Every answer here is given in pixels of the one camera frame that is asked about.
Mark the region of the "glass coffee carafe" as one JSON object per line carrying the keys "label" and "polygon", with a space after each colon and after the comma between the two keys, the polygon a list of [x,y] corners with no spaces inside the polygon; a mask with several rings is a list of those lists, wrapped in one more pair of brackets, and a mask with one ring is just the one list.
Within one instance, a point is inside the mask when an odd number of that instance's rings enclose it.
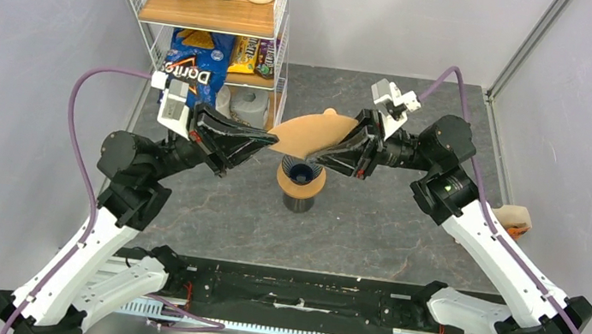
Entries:
{"label": "glass coffee carafe", "polygon": [[297,198],[291,195],[283,194],[282,198],[284,206],[294,213],[304,213],[310,211],[314,207],[315,198]]}

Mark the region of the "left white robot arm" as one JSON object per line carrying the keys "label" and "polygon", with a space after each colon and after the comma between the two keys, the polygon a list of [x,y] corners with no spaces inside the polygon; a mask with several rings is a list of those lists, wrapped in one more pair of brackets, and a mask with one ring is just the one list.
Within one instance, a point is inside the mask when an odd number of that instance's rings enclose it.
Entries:
{"label": "left white robot arm", "polygon": [[223,176],[279,138],[230,120],[209,104],[164,97],[162,140],[120,130],[105,138],[97,168],[108,178],[89,195],[89,215],[52,260],[24,285],[0,290],[2,334],[84,334],[101,319],[151,292],[176,295],[186,284],[182,261],[170,247],[154,248],[104,280],[96,274],[163,210],[171,190],[162,181],[198,165]]}

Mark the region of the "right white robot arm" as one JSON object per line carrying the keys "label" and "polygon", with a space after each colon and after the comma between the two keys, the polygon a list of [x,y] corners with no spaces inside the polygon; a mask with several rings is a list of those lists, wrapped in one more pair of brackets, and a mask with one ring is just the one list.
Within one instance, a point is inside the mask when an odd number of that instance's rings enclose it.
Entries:
{"label": "right white robot arm", "polygon": [[477,179],[463,169],[476,153],[472,140],[470,125],[459,116],[443,116],[413,135],[366,109],[338,143],[311,151],[308,159],[357,179],[380,165],[421,171],[410,185],[419,209],[464,247],[502,297],[493,304],[431,283],[410,305],[416,328],[440,324],[467,334],[579,334],[592,318],[592,305],[551,283],[493,215]]}

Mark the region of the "brown paper coffee filter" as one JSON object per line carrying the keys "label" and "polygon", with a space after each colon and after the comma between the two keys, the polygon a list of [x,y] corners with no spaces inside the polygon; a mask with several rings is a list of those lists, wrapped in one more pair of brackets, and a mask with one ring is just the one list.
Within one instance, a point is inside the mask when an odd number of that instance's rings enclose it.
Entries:
{"label": "brown paper coffee filter", "polygon": [[357,124],[354,117],[338,114],[333,108],[294,117],[269,130],[278,142],[268,149],[305,159],[311,153],[337,145]]}

